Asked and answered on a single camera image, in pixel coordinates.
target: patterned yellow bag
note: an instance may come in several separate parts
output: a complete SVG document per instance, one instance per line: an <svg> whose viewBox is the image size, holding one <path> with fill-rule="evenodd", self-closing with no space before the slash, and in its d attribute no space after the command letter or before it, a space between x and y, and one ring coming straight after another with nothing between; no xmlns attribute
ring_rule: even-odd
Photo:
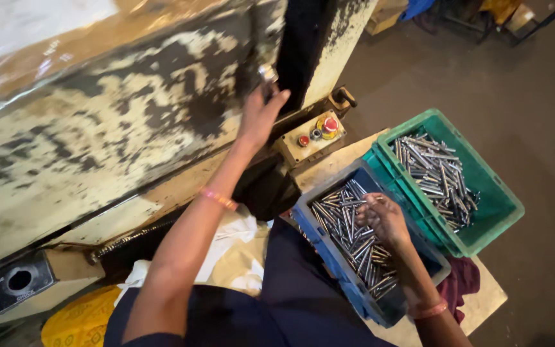
<svg viewBox="0 0 555 347"><path fill-rule="evenodd" d="M102 347L119 293L114 285L100 288L55 313L42 328L44 347Z"/></svg>

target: red button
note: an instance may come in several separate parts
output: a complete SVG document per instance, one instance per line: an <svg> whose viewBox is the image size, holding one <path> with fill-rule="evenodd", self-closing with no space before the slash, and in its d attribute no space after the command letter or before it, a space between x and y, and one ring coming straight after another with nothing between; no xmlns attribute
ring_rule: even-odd
<svg viewBox="0 0 555 347"><path fill-rule="evenodd" d="M305 135L301 135L299 137L299 146L307 147L309 143L310 143L310 138L309 137L307 137Z"/></svg>
<svg viewBox="0 0 555 347"><path fill-rule="evenodd" d="M322 124L322 130L325 133L332 133L337 130L338 123L333 117L327 117Z"/></svg>

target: red cloth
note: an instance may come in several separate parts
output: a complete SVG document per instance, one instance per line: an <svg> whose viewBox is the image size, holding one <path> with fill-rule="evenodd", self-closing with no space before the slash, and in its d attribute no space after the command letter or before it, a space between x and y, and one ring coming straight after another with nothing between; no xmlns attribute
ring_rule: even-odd
<svg viewBox="0 0 555 347"><path fill-rule="evenodd" d="M451 273L436 287L440 295L446 300L447 309L460 324L464 320L464 312L458 307L464 305L462 295L474 294L481 287L479 268L470 258L446 257L451 264Z"/></svg>

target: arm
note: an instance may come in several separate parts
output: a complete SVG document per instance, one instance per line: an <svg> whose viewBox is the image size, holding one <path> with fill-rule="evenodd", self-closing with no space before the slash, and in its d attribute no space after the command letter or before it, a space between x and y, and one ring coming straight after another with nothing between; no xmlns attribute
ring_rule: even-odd
<svg viewBox="0 0 555 347"><path fill-rule="evenodd" d="M278 111L290 92L282 91L265 106L260 89L243 108L237 139L207 188L230 197L251 158L265 144ZM199 196L166 234L155 253L123 334L123 343L153 333L185 335L188 299L225 208Z"/></svg>
<svg viewBox="0 0 555 347"><path fill-rule="evenodd" d="M367 203L359 208L357 222L371 225L393 255L408 307L423 311L440 304L442 298L412 245L399 205L382 193L366 194L365 200ZM425 347L472 347L447 310L429 318L415 319L414 324Z"/></svg>

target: grey floor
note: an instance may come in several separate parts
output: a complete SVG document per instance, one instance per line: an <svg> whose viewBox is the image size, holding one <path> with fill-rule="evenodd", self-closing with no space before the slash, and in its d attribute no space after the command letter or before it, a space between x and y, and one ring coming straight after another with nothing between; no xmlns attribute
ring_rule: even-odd
<svg viewBox="0 0 555 347"><path fill-rule="evenodd" d="M555 346L555 22L517 48L400 23L364 34L339 83L351 139L436 107L511 187L526 214L479 254L509 300L471 341Z"/></svg>

